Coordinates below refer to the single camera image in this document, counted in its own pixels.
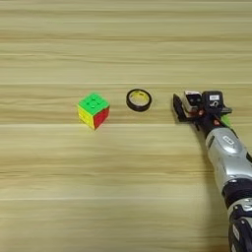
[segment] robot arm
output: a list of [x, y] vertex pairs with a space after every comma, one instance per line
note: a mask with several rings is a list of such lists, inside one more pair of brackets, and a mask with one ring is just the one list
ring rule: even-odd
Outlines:
[[173, 106], [180, 121], [192, 122], [205, 133], [208, 156], [227, 207], [230, 251], [252, 252], [252, 157], [221, 121], [231, 112], [224, 106], [221, 92], [204, 92], [201, 100], [198, 94], [195, 99], [187, 94], [182, 99], [187, 102], [175, 94]]

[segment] wood grain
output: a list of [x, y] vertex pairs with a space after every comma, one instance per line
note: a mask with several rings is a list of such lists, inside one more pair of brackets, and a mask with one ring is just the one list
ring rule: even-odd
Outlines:
[[[252, 152], [251, 17], [249, 0], [0, 1], [0, 250], [227, 252], [204, 139], [170, 101], [222, 90]], [[95, 132], [76, 109], [93, 91], [111, 104]]]

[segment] black ring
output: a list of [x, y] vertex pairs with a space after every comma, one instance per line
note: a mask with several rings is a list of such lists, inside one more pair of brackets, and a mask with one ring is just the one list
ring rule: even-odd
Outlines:
[[[130, 94], [131, 94], [132, 92], [135, 92], [135, 91], [145, 93], [145, 94], [148, 96], [148, 98], [149, 98], [149, 102], [148, 102], [146, 105], [136, 105], [136, 104], [134, 104], [133, 102], [131, 102], [131, 100], [130, 100]], [[150, 107], [151, 104], [152, 104], [152, 101], [153, 101], [152, 96], [151, 96], [148, 92], [146, 92], [146, 91], [144, 91], [144, 90], [140, 90], [140, 89], [134, 89], [134, 90], [130, 91], [129, 93], [127, 93], [127, 96], [126, 96], [127, 105], [128, 105], [131, 109], [133, 109], [134, 111], [138, 111], [138, 112], [144, 112], [144, 111], [146, 111], [147, 109], [149, 109], [149, 107]]]

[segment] green cube face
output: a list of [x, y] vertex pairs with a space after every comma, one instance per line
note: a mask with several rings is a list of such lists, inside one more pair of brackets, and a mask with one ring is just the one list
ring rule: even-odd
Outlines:
[[109, 103], [96, 93], [92, 93], [79, 102], [79, 106], [91, 115], [96, 115], [109, 107]]

